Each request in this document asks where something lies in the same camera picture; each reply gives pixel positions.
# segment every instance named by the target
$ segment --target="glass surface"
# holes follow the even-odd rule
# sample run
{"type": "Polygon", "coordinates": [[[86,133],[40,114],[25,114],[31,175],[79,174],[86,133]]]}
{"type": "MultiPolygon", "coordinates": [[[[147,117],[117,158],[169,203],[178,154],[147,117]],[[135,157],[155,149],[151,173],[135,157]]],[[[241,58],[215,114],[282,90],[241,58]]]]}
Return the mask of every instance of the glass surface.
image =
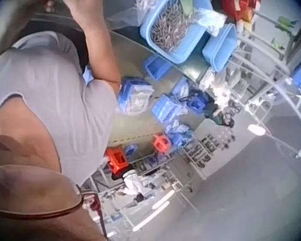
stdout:
{"type": "Polygon", "coordinates": [[[0,167],[1,212],[47,214],[73,208],[80,202],[80,190],[58,172],[21,165],[0,167]]]}

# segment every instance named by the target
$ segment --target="green object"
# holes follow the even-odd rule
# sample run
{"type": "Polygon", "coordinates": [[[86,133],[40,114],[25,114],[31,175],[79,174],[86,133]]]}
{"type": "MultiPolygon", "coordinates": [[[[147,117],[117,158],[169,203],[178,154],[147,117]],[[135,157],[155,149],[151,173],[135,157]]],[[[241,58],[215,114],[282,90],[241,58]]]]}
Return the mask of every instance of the green object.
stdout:
{"type": "Polygon", "coordinates": [[[193,0],[180,0],[185,15],[190,15],[193,11],[193,0]]]}
{"type": "Polygon", "coordinates": [[[277,20],[280,24],[286,26],[287,28],[294,28],[294,25],[297,24],[298,21],[291,21],[286,17],[280,16],[277,20]]]}
{"type": "Polygon", "coordinates": [[[280,43],[279,41],[277,41],[275,38],[272,39],[271,44],[273,45],[273,47],[277,48],[278,50],[285,50],[285,47],[283,46],[282,43],[280,43]]]}

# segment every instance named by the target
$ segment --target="gray t-shirt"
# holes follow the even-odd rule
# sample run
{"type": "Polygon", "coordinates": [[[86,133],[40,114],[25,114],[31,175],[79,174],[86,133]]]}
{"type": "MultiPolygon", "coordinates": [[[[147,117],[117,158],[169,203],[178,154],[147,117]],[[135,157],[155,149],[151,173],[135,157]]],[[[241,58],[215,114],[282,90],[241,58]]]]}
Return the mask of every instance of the gray t-shirt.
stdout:
{"type": "Polygon", "coordinates": [[[54,32],[19,40],[0,56],[0,107],[12,95],[49,131],[62,173],[81,185],[100,166],[107,147],[116,97],[103,80],[88,86],[73,43],[54,32]]]}

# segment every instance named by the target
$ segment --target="eyeglasses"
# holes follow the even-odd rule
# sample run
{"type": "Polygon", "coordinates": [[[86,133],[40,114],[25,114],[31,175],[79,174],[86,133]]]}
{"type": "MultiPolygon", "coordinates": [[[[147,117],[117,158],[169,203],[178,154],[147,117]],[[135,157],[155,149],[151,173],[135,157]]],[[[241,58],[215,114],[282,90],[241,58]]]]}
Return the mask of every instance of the eyeglasses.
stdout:
{"type": "Polygon", "coordinates": [[[98,194],[81,191],[62,174],[34,166],[0,166],[0,217],[43,220],[71,214],[87,203],[100,216],[107,238],[98,194]]]}

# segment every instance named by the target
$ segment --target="orange bin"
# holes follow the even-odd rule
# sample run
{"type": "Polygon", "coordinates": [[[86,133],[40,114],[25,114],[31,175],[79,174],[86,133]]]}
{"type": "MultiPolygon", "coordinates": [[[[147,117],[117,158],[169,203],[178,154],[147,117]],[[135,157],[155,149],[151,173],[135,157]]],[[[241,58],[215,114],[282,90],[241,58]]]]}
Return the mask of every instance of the orange bin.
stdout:
{"type": "Polygon", "coordinates": [[[247,11],[250,0],[239,0],[240,11],[236,10],[235,1],[236,0],[222,0],[222,9],[227,14],[233,16],[236,21],[239,21],[247,11]]]}
{"type": "Polygon", "coordinates": [[[165,153],[171,148],[171,142],[164,134],[155,135],[155,141],[153,142],[154,147],[159,152],[165,153]]]}
{"type": "Polygon", "coordinates": [[[113,174],[116,174],[120,170],[129,166],[128,161],[126,160],[125,153],[121,147],[118,148],[107,148],[106,155],[109,158],[108,165],[113,174]]]}

